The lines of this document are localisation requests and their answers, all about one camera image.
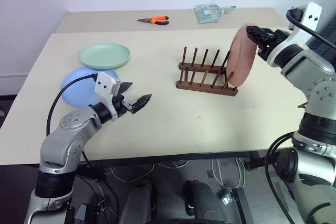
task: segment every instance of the floor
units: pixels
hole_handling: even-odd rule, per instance
[[[8,112],[11,102],[0,101],[0,108]],[[228,187],[234,186],[238,181],[238,169],[234,158],[220,159],[220,166],[224,183]],[[114,172],[124,180],[132,180],[142,174],[147,173],[152,164],[140,166],[123,166],[117,167]],[[212,190],[221,195],[222,187],[214,178],[209,178],[208,171],[211,170],[211,160],[195,160],[178,169],[168,169],[158,164],[154,165],[154,170],[143,177],[141,180],[133,183],[125,183],[117,180],[113,174],[107,175],[108,182],[117,192],[121,206],[124,205],[127,195],[131,188],[143,179],[152,181],[158,193],[157,219],[169,218],[190,218],[184,210],[184,201],[181,196],[183,184],[186,180],[195,180],[207,183]],[[26,209],[29,203],[31,191],[34,189],[37,169],[25,165],[0,166],[0,222],[7,223],[23,223]],[[271,170],[271,176],[275,183],[275,187],[287,206],[289,213],[293,217],[295,223],[303,223],[297,211],[294,201],[287,193],[286,187],[277,177],[275,172]],[[101,197],[99,187],[96,182],[88,180],[94,187],[98,197]],[[106,197],[112,201],[111,207],[115,209],[113,197],[107,188],[102,185],[102,189]],[[254,223],[287,223],[286,217],[281,212],[265,178],[263,168],[246,172],[246,183],[244,191],[247,197],[249,207]],[[76,209],[81,203],[95,202],[91,189],[79,178],[75,179],[74,194],[72,205]],[[231,223],[241,223],[236,204],[233,202],[228,206],[223,206],[227,221]],[[115,216],[107,210],[109,223],[113,224]],[[99,223],[105,223],[104,217],[99,217]]]

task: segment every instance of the gray robot arm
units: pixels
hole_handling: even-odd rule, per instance
[[[121,93],[131,84],[120,83],[116,78],[99,72],[94,89],[99,102],[65,115],[57,129],[43,141],[38,178],[31,192],[26,224],[32,223],[35,214],[53,210],[63,209],[60,217],[62,220],[66,218],[75,171],[85,144],[104,123],[115,121],[127,111],[138,112],[151,97],[148,94],[135,104],[126,103]]]
[[[321,7],[315,3],[292,10],[315,30]],[[287,183],[305,223],[336,223],[336,73],[331,63],[301,47],[311,37],[294,28],[287,32],[247,27],[258,54],[306,98],[305,114],[293,137],[293,148],[279,152],[276,172]]]

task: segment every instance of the green plate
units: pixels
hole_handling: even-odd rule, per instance
[[[78,59],[85,66],[95,69],[110,69],[123,65],[130,58],[130,51],[117,43],[95,44],[84,47]]]

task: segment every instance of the pink plate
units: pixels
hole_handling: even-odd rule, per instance
[[[246,23],[236,33],[230,47],[230,55],[227,59],[226,75],[230,78],[229,83],[238,87],[244,83],[254,61],[257,45],[246,34],[247,26],[256,26],[255,23]]]

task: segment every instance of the table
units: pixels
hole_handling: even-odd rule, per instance
[[[280,75],[279,69],[256,57],[249,78],[235,97],[175,87],[184,46],[189,48],[187,61],[195,47],[200,54],[209,48],[209,62],[220,48],[217,61],[222,63],[236,31],[237,28],[51,35],[0,129],[0,164],[39,163],[48,110],[62,80],[81,66],[78,51],[100,42],[117,42],[131,51],[130,61],[116,69],[122,81],[134,83],[125,93],[126,100],[133,103],[143,94],[153,95],[137,114],[129,113],[104,125],[86,145],[90,159],[268,148],[279,135],[297,129],[303,110],[296,106],[305,102],[303,94]],[[51,130],[71,110],[60,100]]]

